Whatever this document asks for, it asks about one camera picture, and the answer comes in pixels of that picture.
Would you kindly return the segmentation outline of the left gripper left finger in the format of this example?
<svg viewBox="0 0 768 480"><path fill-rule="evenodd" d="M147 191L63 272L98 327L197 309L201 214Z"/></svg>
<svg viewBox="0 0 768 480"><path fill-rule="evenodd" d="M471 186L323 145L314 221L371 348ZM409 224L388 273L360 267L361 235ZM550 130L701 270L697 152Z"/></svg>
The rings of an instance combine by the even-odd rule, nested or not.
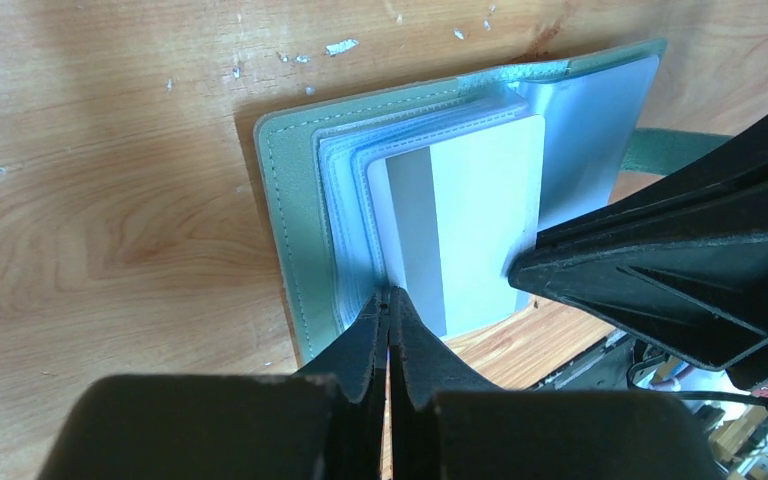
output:
<svg viewBox="0 0 768 480"><path fill-rule="evenodd" d="M68 415L44 479L377 479L389 297L289 375L102 378Z"/></svg>

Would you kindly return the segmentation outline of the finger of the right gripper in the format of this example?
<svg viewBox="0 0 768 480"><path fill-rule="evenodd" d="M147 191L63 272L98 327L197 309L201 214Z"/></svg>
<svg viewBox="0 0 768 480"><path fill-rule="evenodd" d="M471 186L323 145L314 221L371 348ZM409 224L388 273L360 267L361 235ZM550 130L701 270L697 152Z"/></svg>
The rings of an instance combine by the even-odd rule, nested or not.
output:
<svg viewBox="0 0 768 480"><path fill-rule="evenodd" d="M768 382L768 234L540 248L514 262L509 282L726 370L738 387Z"/></svg>
<svg viewBox="0 0 768 480"><path fill-rule="evenodd" d="M732 138L642 129L633 136L630 160L633 167L663 160L678 169L616 203L539 233L537 246L559 246L586 234L652 219L768 180L768 115Z"/></svg>

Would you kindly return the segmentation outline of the green card holder wallet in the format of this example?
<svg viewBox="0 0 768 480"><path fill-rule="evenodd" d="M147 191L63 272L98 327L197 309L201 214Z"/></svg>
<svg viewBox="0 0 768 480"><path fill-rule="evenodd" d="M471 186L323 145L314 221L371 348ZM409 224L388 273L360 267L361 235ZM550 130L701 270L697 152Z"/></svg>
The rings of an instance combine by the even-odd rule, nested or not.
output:
<svg viewBox="0 0 768 480"><path fill-rule="evenodd" d="M368 165L410 147L539 115L545 120L537 234L605 206L633 167L634 134L666 43L516 62L276 111L254 127L258 164L290 316L311 360L389 283Z"/></svg>

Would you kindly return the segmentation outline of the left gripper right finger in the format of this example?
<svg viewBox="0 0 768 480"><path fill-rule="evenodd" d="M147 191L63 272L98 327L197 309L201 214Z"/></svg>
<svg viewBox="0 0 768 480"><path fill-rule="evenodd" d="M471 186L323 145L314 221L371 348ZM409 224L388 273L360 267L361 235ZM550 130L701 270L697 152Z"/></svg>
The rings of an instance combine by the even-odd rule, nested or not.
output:
<svg viewBox="0 0 768 480"><path fill-rule="evenodd" d="M398 479L716 479L698 422L647 391L505 390L387 294Z"/></svg>

